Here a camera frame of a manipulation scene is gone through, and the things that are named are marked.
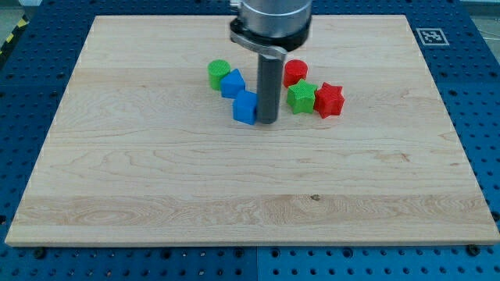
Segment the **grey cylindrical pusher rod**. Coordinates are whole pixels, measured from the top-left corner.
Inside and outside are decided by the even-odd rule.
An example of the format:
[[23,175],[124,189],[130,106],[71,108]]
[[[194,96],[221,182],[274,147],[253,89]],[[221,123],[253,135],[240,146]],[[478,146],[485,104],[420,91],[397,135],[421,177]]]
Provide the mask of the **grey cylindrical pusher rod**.
[[268,55],[259,55],[256,118],[260,123],[271,124],[277,120],[282,72],[282,60]]

